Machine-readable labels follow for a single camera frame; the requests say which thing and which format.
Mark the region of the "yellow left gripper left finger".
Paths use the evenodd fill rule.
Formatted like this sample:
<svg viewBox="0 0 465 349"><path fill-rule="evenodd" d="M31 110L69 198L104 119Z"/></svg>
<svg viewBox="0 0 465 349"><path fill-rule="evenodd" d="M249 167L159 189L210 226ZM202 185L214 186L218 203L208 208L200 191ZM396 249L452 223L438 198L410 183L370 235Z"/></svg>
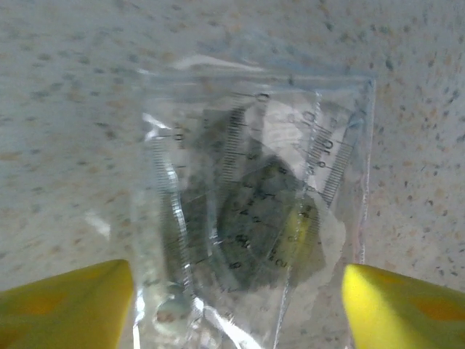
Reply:
<svg viewBox="0 0 465 349"><path fill-rule="evenodd" d="M108 260L1 292L2 348L117 348L134 293Z"/></svg>

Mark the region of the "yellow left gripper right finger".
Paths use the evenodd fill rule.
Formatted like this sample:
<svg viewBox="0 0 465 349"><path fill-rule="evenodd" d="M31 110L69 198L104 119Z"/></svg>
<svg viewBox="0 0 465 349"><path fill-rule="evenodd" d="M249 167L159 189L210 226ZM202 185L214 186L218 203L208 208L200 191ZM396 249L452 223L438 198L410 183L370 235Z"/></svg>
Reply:
<svg viewBox="0 0 465 349"><path fill-rule="evenodd" d="M341 295L356 348L463 348L464 293L348 264Z"/></svg>

